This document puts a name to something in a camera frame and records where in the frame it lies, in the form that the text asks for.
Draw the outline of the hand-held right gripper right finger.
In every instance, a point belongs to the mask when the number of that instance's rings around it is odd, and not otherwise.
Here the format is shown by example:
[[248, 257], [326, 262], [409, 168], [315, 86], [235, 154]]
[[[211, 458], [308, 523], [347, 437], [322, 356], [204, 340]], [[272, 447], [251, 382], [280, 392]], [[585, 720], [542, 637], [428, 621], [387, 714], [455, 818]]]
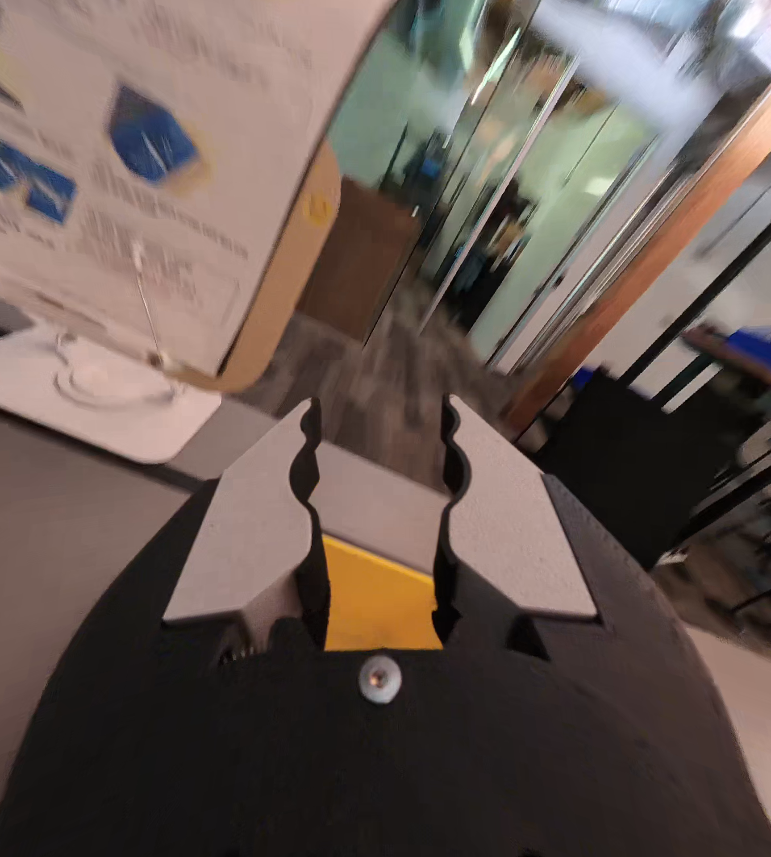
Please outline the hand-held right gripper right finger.
[[433, 563], [444, 648], [543, 649], [537, 622], [598, 621], [542, 471], [455, 394], [442, 400], [448, 499]]

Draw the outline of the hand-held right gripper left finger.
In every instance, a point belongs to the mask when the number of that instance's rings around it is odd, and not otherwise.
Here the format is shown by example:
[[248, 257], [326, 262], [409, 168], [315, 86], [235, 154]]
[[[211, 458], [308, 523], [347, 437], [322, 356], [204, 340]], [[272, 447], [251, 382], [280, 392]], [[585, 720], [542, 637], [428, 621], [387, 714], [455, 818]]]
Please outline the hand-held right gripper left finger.
[[221, 475], [163, 615], [169, 627], [230, 620], [266, 649], [283, 619], [324, 649], [330, 582], [312, 498], [322, 410], [306, 399]]

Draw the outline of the yellow divided plastic bin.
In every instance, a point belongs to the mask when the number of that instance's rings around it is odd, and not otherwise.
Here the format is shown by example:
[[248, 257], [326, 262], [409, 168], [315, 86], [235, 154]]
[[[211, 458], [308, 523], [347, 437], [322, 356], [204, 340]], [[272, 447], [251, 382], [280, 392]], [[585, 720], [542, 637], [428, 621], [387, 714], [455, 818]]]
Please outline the yellow divided plastic bin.
[[439, 650], [433, 578], [324, 536], [330, 606], [325, 650]]

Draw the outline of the black chair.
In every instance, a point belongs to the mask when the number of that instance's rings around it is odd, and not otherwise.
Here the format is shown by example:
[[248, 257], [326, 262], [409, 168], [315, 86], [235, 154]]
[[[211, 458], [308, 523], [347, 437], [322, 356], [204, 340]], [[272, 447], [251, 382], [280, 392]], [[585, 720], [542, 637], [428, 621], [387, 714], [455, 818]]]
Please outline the black chair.
[[533, 461], [648, 572], [677, 543], [755, 423], [708, 385], [666, 412], [598, 368]]

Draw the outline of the white stand base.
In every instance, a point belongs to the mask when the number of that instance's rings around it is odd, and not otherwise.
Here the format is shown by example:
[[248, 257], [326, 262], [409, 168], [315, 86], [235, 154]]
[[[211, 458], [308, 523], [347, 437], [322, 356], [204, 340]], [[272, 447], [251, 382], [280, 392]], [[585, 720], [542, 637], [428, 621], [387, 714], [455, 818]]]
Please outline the white stand base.
[[0, 410], [138, 464], [171, 461], [221, 394], [38, 325], [0, 337]]

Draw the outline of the brown wooden cabinet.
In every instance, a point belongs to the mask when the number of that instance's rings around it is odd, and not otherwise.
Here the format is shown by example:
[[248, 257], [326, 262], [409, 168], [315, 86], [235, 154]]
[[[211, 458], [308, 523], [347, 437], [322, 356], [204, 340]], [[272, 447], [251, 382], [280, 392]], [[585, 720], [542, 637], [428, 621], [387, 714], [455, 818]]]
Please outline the brown wooden cabinet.
[[341, 179], [335, 224], [297, 303], [298, 313], [360, 344], [371, 336], [421, 231], [412, 208]]

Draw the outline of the glass partition door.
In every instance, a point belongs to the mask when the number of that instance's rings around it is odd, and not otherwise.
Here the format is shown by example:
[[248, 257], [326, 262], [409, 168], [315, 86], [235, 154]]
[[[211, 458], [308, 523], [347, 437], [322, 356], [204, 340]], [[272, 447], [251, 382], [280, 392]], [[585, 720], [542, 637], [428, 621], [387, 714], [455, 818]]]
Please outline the glass partition door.
[[586, 2], [397, 2], [328, 134], [341, 179], [420, 220], [382, 314], [403, 288], [492, 358], [654, 144], [638, 37]]

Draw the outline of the printed instruction sheet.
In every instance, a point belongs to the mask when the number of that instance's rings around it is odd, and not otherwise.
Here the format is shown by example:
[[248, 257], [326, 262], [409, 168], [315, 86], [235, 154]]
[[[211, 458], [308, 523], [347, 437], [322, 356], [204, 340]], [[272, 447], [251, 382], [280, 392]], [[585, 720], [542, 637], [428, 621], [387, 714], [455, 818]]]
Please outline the printed instruction sheet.
[[0, 1], [0, 300], [216, 374], [392, 5]]

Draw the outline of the wooden post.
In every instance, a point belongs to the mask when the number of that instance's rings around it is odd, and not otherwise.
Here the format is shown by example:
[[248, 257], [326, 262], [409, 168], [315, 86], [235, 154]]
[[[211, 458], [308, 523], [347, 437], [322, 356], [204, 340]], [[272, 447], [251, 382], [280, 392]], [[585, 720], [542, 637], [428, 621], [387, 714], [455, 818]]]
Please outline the wooden post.
[[524, 432], [594, 348], [771, 154], [771, 84], [636, 243], [610, 284], [532, 361], [502, 417]]

